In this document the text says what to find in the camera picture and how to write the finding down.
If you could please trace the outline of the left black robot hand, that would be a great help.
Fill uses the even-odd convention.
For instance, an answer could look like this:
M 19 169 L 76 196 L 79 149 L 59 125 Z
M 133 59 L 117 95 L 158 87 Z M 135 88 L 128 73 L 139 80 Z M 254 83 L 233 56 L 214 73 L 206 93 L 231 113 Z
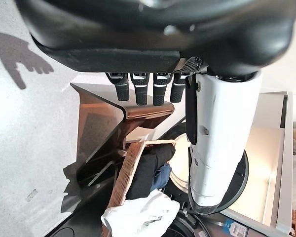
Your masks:
M 185 87 L 191 143 L 188 196 L 217 210 L 243 155 L 261 68 L 288 49 L 296 0 L 18 0 L 36 45 L 79 72 L 106 73 L 121 100 L 128 79 L 154 104 L 168 83 Z

